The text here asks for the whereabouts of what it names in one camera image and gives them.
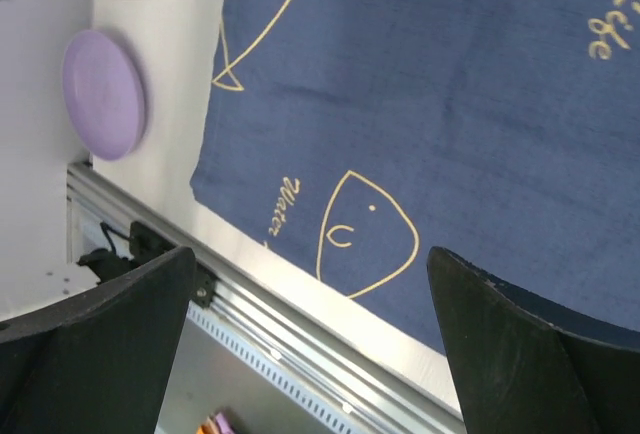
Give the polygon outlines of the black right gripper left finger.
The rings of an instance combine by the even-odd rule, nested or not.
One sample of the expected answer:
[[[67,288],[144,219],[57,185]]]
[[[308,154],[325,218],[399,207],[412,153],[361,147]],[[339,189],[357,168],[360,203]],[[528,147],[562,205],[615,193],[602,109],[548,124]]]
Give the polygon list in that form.
[[[175,248],[1,324],[4,433],[152,433],[195,282]]]

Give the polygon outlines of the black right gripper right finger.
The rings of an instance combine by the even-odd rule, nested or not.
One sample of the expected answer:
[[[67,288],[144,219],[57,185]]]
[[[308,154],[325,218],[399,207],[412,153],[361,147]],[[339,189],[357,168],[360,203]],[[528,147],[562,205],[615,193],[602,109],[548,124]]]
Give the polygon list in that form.
[[[636,433],[639,334],[434,247],[431,296],[469,433]]]

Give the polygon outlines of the purple plate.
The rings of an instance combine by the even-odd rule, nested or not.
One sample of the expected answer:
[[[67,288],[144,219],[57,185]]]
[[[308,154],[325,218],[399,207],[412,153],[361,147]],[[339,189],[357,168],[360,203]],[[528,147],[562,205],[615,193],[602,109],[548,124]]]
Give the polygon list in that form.
[[[146,124],[146,99],[129,54],[102,31],[87,29],[68,44],[61,84],[70,122],[88,151],[106,161],[131,154]]]

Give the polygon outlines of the blue cloth placemat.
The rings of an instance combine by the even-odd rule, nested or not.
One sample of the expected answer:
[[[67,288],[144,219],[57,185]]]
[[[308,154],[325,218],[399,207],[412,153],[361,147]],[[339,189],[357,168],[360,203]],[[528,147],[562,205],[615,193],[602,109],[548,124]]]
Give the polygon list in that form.
[[[447,248],[639,326],[639,0],[224,0],[195,199],[424,344]]]

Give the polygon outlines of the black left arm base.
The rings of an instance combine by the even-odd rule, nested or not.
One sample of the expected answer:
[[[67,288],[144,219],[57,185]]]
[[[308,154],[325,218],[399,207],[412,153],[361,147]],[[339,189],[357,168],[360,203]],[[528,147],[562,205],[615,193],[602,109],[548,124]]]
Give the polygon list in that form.
[[[77,264],[89,268],[100,283],[116,279],[175,248],[174,244],[139,221],[130,224],[128,234],[119,232],[105,221],[101,221],[99,227],[108,246],[82,255]],[[112,236],[128,244],[129,257],[118,254]],[[216,280],[214,273],[197,263],[191,300],[199,307],[209,307],[214,298]]]

